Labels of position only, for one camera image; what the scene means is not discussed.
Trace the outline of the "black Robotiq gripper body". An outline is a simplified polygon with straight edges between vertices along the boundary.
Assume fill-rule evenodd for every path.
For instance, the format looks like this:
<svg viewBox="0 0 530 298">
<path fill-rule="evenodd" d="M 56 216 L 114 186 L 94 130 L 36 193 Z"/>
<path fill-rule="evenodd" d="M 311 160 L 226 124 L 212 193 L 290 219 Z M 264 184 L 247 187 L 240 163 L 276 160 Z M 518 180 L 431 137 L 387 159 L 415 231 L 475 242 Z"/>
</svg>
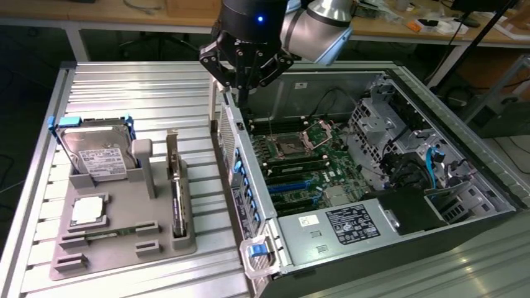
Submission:
<svg viewBox="0 0 530 298">
<path fill-rule="evenodd" d="M 281 51 L 287 1 L 223 1 L 216 48 L 228 63 L 263 67 Z"/>
</svg>

